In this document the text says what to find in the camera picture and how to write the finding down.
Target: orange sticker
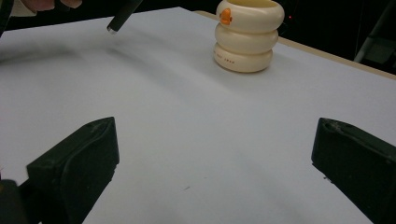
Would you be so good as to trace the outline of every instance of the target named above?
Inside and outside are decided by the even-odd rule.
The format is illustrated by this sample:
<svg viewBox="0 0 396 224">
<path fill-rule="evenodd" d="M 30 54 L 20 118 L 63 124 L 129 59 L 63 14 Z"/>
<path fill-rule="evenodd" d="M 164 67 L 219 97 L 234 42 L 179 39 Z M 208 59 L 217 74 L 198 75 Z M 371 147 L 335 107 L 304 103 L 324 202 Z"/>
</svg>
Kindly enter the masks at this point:
<svg viewBox="0 0 396 224">
<path fill-rule="evenodd" d="M 220 13 L 220 22 L 221 22 L 221 24 L 230 25 L 232 20 L 233 20 L 233 17 L 231 17 L 231 10 L 229 8 L 224 9 Z"/>
</svg>

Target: white table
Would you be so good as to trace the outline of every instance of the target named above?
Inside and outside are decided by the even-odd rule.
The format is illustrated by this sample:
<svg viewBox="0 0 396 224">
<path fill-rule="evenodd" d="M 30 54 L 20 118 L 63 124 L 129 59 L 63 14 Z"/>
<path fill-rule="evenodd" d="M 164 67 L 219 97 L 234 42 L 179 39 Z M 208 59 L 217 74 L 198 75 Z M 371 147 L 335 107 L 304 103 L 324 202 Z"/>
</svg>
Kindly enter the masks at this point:
<svg viewBox="0 0 396 224">
<path fill-rule="evenodd" d="M 120 165 L 85 223 L 371 223 L 311 165 L 318 119 L 396 145 L 396 80 L 277 44 L 239 75 L 212 59 L 217 24 L 181 8 L 6 32 L 0 167 L 25 165 L 114 116 Z"/>
</svg>

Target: table edge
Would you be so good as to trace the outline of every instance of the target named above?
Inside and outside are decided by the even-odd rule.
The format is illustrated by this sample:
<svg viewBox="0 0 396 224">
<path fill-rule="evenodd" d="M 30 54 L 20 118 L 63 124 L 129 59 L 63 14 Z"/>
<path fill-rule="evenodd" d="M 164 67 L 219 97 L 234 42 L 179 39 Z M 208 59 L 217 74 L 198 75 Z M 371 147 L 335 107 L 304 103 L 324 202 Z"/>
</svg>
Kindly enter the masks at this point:
<svg viewBox="0 0 396 224">
<path fill-rule="evenodd" d="M 215 20 L 215 21 L 217 20 L 216 15 L 214 15 L 214 14 L 212 14 L 210 12 L 206 12 L 206 11 L 202 11 L 202 10 L 196 10 L 194 12 L 199 14 L 199 15 L 201 15 L 201 16 L 205 16 L 207 18 L 210 18 L 212 20 Z M 361 64 L 361 63 L 355 63 L 355 62 L 352 62 L 352 61 L 350 61 L 348 59 L 345 59 L 345 58 L 330 54 L 328 52 L 325 52 L 325 51 L 322 51 L 322 50 L 319 50 L 319 49 L 314 49 L 314 48 L 308 47 L 307 45 L 303 45 L 303 44 L 297 43 L 295 41 L 292 41 L 292 40 L 289 40 L 289 39 L 286 39 L 286 38 L 283 38 L 283 37 L 279 37 L 278 42 L 283 44 L 283 45 L 286 45 L 288 47 L 292 47 L 294 49 L 299 49 L 299 50 L 305 51 L 307 53 L 311 53 L 311 54 L 317 55 L 317 56 L 319 56 L 321 58 L 325 58 L 325 59 L 328 59 L 328 60 L 331 60 L 331 61 L 334 61 L 334 62 L 338 62 L 338 63 L 342 63 L 342 64 L 345 64 L 345 65 L 348 65 L 348 66 L 351 66 L 351 67 L 354 67 L 354 68 L 358 68 L 360 70 L 363 70 L 363 71 L 366 71 L 366 72 L 370 72 L 370 73 L 379 75 L 381 77 L 387 77 L 387 78 L 396 80 L 396 76 L 391 74 L 391 73 L 387 73 L 387 72 L 375 69 L 373 67 L 370 67 L 370 66 L 367 66 L 367 65 L 364 65 L 364 64 Z"/>
</svg>

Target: cream stacking cup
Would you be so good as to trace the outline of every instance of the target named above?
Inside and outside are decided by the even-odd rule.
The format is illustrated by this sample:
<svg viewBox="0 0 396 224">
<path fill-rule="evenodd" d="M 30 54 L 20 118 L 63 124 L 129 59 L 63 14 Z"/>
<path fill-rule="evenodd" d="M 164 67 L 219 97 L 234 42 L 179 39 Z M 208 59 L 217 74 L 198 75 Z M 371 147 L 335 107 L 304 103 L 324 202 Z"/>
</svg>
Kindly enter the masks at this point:
<svg viewBox="0 0 396 224">
<path fill-rule="evenodd" d="M 241 73 L 268 67 L 285 16 L 282 6 L 270 0 L 223 0 L 216 15 L 216 62 Z"/>
</svg>

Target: finger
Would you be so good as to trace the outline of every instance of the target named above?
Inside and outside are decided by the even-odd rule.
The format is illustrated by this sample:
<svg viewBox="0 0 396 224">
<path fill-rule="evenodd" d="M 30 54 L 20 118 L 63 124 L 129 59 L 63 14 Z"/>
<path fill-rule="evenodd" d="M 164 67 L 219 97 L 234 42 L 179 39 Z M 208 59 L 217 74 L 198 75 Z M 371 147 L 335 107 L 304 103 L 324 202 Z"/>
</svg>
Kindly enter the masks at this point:
<svg viewBox="0 0 396 224">
<path fill-rule="evenodd" d="M 65 4 L 68 7 L 76 8 L 81 6 L 82 0 L 61 0 L 63 4 Z"/>
<path fill-rule="evenodd" d="M 46 11 L 55 8 L 53 0 L 23 0 L 22 2 L 33 11 Z"/>
</svg>

